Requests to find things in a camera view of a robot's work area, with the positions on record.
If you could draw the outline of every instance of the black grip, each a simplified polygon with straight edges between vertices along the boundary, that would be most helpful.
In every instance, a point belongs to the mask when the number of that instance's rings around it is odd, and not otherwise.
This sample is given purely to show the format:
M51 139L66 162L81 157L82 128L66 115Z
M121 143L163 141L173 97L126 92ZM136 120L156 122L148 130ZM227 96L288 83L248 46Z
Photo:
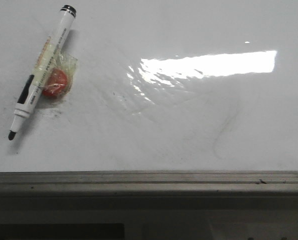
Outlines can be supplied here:
M22 93L18 99L18 104L24 104L27 97L28 97L28 93L29 93L29 87L30 87L30 84L32 83L33 79L34 79L35 75L30 75L27 82L25 83L24 85L24 88L22 90Z

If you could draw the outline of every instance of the white surface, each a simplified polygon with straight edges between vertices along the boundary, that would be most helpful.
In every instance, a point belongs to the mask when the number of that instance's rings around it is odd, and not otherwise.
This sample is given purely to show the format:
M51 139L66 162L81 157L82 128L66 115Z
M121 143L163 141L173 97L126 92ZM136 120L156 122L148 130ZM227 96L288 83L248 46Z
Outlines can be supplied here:
M8 141L57 11L71 92ZM298 0L0 0L0 172L298 170Z

